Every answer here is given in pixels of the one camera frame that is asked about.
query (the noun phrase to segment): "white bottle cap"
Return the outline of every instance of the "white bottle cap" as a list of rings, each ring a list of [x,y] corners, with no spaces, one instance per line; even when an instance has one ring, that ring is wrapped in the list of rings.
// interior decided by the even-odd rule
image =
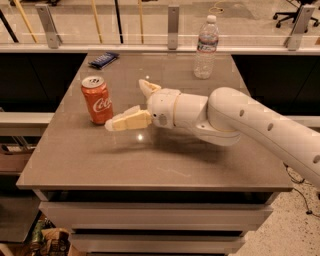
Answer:
[[[217,17],[215,15],[208,15],[207,22],[208,23],[216,23]]]

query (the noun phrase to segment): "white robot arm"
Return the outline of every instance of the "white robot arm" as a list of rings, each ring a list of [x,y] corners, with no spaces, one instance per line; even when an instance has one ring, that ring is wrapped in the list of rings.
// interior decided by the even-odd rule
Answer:
[[[209,97],[162,89],[140,80],[147,110],[134,107],[106,122],[109,131],[158,127],[186,128],[212,144],[230,146],[241,133],[258,141],[320,188],[320,134],[265,107],[232,88]]]

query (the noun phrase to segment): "red soda can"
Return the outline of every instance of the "red soda can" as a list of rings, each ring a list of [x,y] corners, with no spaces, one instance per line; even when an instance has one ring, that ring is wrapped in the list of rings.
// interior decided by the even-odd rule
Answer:
[[[91,121],[94,124],[105,124],[113,117],[108,87],[102,77],[86,77],[82,81],[81,91],[86,99]]]

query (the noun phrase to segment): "clear plastic bottle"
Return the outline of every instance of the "clear plastic bottle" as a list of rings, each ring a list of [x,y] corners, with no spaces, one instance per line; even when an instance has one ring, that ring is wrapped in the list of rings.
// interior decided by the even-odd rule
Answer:
[[[194,62],[194,75],[201,79],[210,77],[213,70],[214,53],[219,42],[216,16],[208,15],[199,32],[197,53]]]

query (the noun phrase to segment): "floor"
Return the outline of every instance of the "floor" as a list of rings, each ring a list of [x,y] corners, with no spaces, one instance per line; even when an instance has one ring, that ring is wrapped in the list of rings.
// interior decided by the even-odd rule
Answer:
[[[98,5],[103,43],[119,44],[115,12],[111,7],[112,2],[111,0],[105,2],[97,0],[96,4]],[[273,14],[278,10],[294,9],[285,0],[225,0],[219,2],[163,0],[159,4],[156,2],[144,3],[145,43],[166,42],[167,23],[166,20],[159,23],[159,20],[162,20],[162,16],[166,15],[166,4],[168,3],[181,4],[180,11],[184,16],[179,25],[180,45],[192,46],[195,43],[199,26],[211,7],[223,8],[222,13],[216,13],[221,32],[221,45],[282,45],[293,26],[291,22],[286,22],[278,29],[275,27],[276,21],[272,19]],[[141,43],[136,1],[123,0],[120,1],[120,4],[122,4],[123,11],[125,43]],[[0,0],[0,7],[9,23],[12,24],[19,40],[26,44],[34,43],[18,10],[15,7],[10,7],[8,0]],[[34,3],[25,1],[23,7],[39,41],[45,42]],[[84,0],[62,0],[57,7],[51,8],[57,29],[65,43],[99,44],[90,8],[89,1]],[[314,16],[320,17],[320,11],[316,9]],[[320,47],[316,44],[320,35],[320,27],[312,27],[312,23],[310,24],[304,44]],[[12,43],[10,40],[4,27],[0,24],[0,45]],[[296,179],[301,179],[290,168],[288,171]],[[317,191],[307,182],[294,184],[294,187],[297,190],[281,193],[278,196],[272,204],[273,214],[258,231],[249,232],[246,235],[245,245],[232,256],[320,256],[320,200]],[[302,195],[306,198],[309,209],[318,216],[306,214],[307,206]]]

